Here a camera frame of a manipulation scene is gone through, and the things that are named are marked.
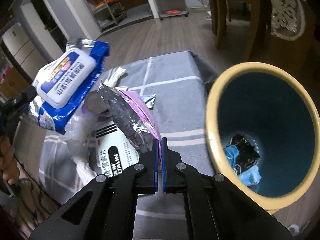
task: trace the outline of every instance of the white plastic lid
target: white plastic lid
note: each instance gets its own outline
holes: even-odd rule
[[[95,60],[82,50],[69,49],[39,71],[36,77],[37,93],[52,107],[62,108],[95,66]]]

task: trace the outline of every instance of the plastic bag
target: plastic bag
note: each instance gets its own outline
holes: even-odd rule
[[[118,91],[101,84],[97,94],[108,108],[116,126],[138,152],[151,150],[154,138],[161,141],[159,129],[150,110],[136,92]]]
[[[238,175],[258,163],[260,155],[255,151],[254,146],[252,146],[243,135],[236,134],[231,139],[230,144],[235,145],[240,153],[236,158],[236,169]]]
[[[156,95],[142,95],[140,98],[149,109],[152,109],[155,106]]]
[[[94,70],[77,88],[66,106],[56,109],[44,101],[40,96],[37,96],[33,102],[30,103],[29,107],[29,117],[36,124],[42,128],[54,130],[60,134],[65,134],[65,125],[81,104],[93,84],[97,81],[104,68],[104,59],[109,54],[109,45],[107,42],[70,39],[66,47],[67,51],[75,47],[94,58],[96,61]]]

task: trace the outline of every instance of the orange object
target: orange object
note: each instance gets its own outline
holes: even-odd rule
[[[110,4],[110,3],[114,3],[115,2],[115,0],[106,0],[107,1],[107,3],[108,4]],[[100,3],[98,3],[98,4],[96,4],[96,9],[97,8],[99,8],[100,6],[102,6],[102,5],[104,5],[105,4],[105,2],[104,1],[102,1],[102,2],[100,2]]]
[[[115,0],[106,0],[107,1],[107,3],[114,3],[115,2]]]
[[[96,8],[99,8],[101,5],[104,5],[104,1],[102,1],[102,2],[100,2],[100,3],[98,3],[98,4],[96,4]]]
[[[169,11],[166,11],[165,13],[180,13],[179,10],[169,10]]]

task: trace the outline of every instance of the blue wet wipes package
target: blue wet wipes package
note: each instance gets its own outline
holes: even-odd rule
[[[239,155],[238,148],[235,145],[229,145],[224,149],[224,153],[227,157],[227,160],[231,166],[231,168],[236,167],[236,158]]]
[[[29,116],[42,128],[65,134],[65,126],[97,81],[109,55],[109,44],[76,40],[66,52],[44,66],[33,85],[38,96],[30,103]]]

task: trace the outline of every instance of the chair leg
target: chair leg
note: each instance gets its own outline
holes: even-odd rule
[[[242,16],[245,16],[247,14],[247,3],[243,3],[242,5]]]
[[[210,2],[210,11],[211,11],[211,20],[212,20],[212,32],[214,35],[217,35],[217,20],[218,20],[218,8],[217,0],[209,0]]]
[[[257,42],[257,37],[261,37],[262,28],[265,28],[261,17],[261,8],[259,4],[251,5],[250,32],[247,44],[244,49],[244,61],[249,61],[252,56],[253,46]]]
[[[222,36],[225,35],[227,31],[227,6],[225,0],[217,0],[218,6],[218,28],[216,37],[216,48],[219,48]]]
[[[268,31],[271,30],[271,14],[272,14],[272,4],[271,0],[263,0],[264,3],[264,15],[265,15],[265,22],[266,25],[268,26]]]
[[[231,22],[230,3],[228,0],[226,0],[226,4],[227,4],[227,19],[228,19],[228,22]]]

